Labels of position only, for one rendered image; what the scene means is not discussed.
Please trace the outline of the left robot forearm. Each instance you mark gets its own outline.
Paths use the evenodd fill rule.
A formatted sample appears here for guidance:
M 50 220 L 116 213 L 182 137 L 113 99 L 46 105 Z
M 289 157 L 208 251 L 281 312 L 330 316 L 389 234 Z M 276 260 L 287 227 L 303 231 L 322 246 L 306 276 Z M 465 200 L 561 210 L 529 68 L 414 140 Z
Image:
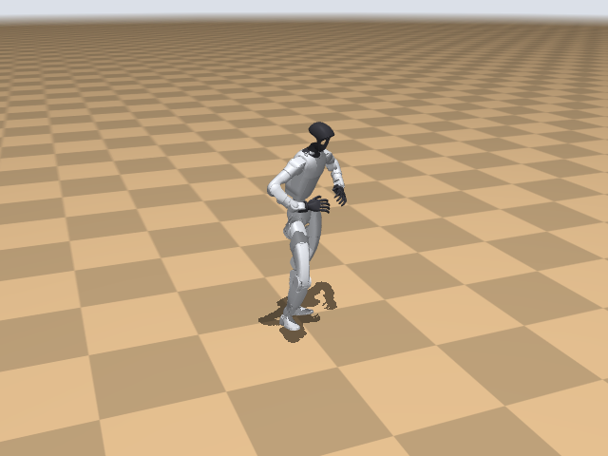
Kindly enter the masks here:
M 338 184 L 339 186 L 342 186 L 344 188 L 345 184 L 343 182 L 341 168 L 340 168 L 340 165 L 339 165 L 339 162 L 337 159 L 335 159 L 335 163 L 336 163 L 337 169 L 334 169 L 331 172 L 332 179 L 333 179 L 333 185 Z

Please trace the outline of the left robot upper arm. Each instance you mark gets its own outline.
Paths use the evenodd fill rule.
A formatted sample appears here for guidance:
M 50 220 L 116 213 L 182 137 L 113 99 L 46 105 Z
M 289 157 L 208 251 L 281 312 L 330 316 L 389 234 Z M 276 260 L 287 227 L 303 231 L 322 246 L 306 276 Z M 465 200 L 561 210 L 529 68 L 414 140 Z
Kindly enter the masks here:
M 324 152 L 327 154 L 326 167 L 328 168 L 328 170 L 333 171 L 334 169 L 337 169 L 333 153 L 331 153 L 327 149 L 325 149 Z

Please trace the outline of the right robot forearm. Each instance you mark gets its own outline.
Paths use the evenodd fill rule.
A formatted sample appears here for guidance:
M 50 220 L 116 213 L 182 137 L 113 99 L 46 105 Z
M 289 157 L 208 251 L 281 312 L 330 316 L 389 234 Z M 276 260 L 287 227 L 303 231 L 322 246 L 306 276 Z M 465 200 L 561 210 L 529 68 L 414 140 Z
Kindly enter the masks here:
M 282 190 L 282 188 L 278 184 L 272 185 L 271 192 L 277 199 L 276 202 L 278 204 L 282 204 L 291 213 L 306 209 L 304 202 L 297 202 L 291 199 L 289 196 L 287 196 L 287 194 Z

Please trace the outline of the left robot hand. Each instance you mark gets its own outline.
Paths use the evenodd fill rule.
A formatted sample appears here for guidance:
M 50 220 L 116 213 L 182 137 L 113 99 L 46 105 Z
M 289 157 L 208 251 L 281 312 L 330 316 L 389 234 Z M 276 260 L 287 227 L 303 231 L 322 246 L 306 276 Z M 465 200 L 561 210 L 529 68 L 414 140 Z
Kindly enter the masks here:
M 339 186 L 338 184 L 336 184 L 336 185 L 333 187 L 333 191 L 334 191 L 334 192 L 335 192 L 335 194 L 336 194 L 336 195 L 334 196 L 334 198 L 336 198 L 337 196 L 340 196 L 340 197 L 338 198 L 338 200 L 337 200 L 337 201 L 341 200 L 341 201 L 339 202 L 339 204 L 340 204 L 340 203 L 342 203 L 342 202 L 344 201 L 344 202 L 341 204 L 341 206 L 343 206 L 343 205 L 344 205 L 344 204 L 347 202 L 346 195 L 345 195 L 345 193 L 344 193 L 344 188 L 343 188 L 342 186 Z M 342 198 L 342 199 L 341 199 L 341 198 Z

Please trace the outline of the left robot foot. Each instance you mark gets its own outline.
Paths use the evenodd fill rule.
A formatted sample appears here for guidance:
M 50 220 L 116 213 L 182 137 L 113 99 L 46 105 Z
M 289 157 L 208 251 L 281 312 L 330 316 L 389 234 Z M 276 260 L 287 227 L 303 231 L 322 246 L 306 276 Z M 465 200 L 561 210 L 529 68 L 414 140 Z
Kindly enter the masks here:
M 285 308 L 284 308 L 284 310 L 283 310 L 283 314 L 284 314 L 284 312 L 285 312 L 285 309 L 286 309 L 286 307 L 285 307 Z M 313 312 L 314 312 L 314 310 L 311 310 L 311 309 L 306 309 L 306 308 L 303 308 L 303 307 L 299 306 L 299 307 L 296 309 L 296 311 L 295 311 L 294 315 L 312 314 Z

